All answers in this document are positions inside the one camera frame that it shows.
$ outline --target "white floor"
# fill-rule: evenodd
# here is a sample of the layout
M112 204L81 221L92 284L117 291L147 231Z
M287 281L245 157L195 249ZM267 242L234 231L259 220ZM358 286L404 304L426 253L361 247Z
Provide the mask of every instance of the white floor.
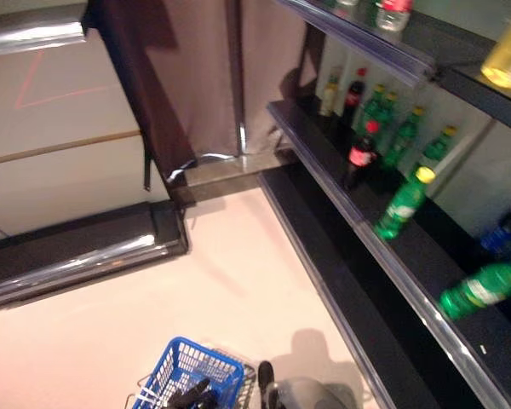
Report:
M0 409L122 408L178 335L377 409L260 189L203 202L186 225L188 256L0 311Z

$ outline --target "bottle label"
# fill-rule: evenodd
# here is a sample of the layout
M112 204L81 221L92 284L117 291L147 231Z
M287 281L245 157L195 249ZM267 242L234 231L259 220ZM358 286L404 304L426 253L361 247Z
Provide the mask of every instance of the bottle label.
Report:
M350 149L348 160L356 166L363 167L371 163L375 154L373 152L360 151L358 148L353 147Z
M412 9L412 0L384 0L382 7L387 11L408 12Z
M394 206L391 205L388 207L386 212L388 215L394 219L401 219L402 221L406 221L409 217L411 217L415 213L416 209L413 209L409 206Z
M356 107L359 104L359 94L349 92L344 101L346 107Z
M503 294L488 291L478 280L469 279L466 286L471 294L466 294L473 304L484 307L485 305L495 304L501 301L505 296Z

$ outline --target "yellow bottle cap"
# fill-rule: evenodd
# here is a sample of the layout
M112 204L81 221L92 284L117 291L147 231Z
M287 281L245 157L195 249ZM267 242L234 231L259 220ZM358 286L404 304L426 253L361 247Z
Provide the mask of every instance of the yellow bottle cap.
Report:
M456 127L449 125L443 130L443 132L445 133L445 135L454 136L456 135Z
M416 171L416 178L422 183L431 183L435 179L435 172L426 166L421 166Z

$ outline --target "metal trim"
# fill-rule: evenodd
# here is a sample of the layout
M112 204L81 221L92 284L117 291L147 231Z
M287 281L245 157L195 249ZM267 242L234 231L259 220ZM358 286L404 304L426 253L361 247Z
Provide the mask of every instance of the metal trim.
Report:
M91 251L65 262L32 270L0 282L0 305L84 279L98 278L113 270L126 268L169 254L174 243L156 243L153 234Z
M0 55L85 41L86 3L0 14Z
M369 387L372 390L373 395L375 396L375 400L379 404L379 407L382 409L395 409L396 405L393 403L392 397L386 390L386 387L379 377L378 372L365 353L361 342L356 337L355 332L348 324L347 319L344 317L341 309L331 295L330 290L322 279L318 269L316 266L314 266L310 256L307 254L303 243L295 233L295 229L291 225L290 220L282 211L278 200L274 196L273 190L268 186L265 179L261 176L259 176L259 183L261 185L261 189L267 197L267 200L269 201L269 204L273 208L274 213L280 221L280 224L284 228L286 235L296 250L296 253L299 256L303 267L307 270L308 277L313 282L316 292L320 296L320 299L324 303L328 313L331 315L333 322L335 322L337 329L341 333L343 341L347 345L348 349L350 349L356 364L358 364L358 367L363 373L365 380L369 384Z
M371 255L378 261L384 272L420 317L422 323L435 337L483 406L488 409L511 408L511 399L497 386L495 380L485 369L485 364L479 362L462 335L456 333L451 324L444 319L435 302L421 288L414 274L399 260L388 245L378 239L371 225L361 216L346 193L337 186L336 182L318 163L318 160L305 147L304 143L298 138L296 130L288 125L287 118L283 117L273 103L269 104L268 110L277 121L277 124L282 127L284 133L290 138L301 162L352 227Z

